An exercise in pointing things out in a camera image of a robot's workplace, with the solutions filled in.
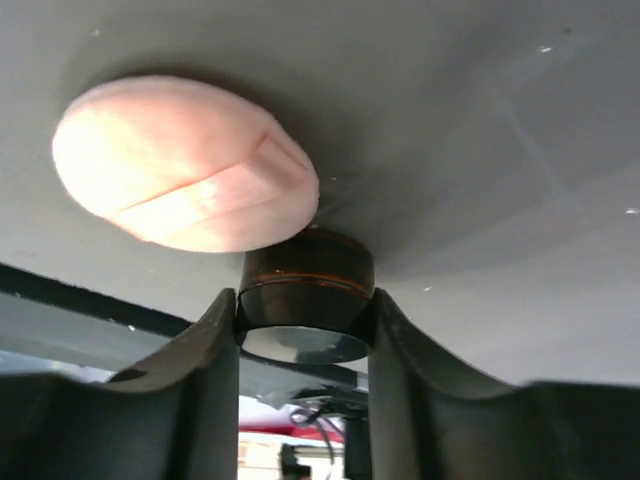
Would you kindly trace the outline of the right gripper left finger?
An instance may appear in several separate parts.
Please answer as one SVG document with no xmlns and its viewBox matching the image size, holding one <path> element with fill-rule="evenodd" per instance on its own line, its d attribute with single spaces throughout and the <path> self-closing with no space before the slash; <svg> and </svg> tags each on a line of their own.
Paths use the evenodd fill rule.
<svg viewBox="0 0 640 480">
<path fill-rule="evenodd" d="M 224 289 L 169 343 L 110 378 L 124 479 L 234 479 L 238 457 L 236 296 Z"/>
</svg>

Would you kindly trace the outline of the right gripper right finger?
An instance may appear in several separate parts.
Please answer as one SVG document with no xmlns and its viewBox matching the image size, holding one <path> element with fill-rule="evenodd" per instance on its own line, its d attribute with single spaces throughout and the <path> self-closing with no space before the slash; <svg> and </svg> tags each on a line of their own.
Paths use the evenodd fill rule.
<svg viewBox="0 0 640 480">
<path fill-rule="evenodd" d="M 384 290 L 372 299 L 368 358 L 377 479 L 527 479 L 522 393 L 417 329 Z"/>
</svg>

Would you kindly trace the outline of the small black jar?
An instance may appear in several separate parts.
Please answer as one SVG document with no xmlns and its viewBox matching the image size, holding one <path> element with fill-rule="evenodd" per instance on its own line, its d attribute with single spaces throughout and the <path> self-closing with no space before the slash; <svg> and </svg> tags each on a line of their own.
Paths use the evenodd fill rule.
<svg viewBox="0 0 640 480">
<path fill-rule="evenodd" d="M 238 332 L 248 354 L 290 364 L 342 364 L 373 342 L 367 308 L 374 258 L 358 241 L 310 228 L 244 256 Z"/>
</svg>

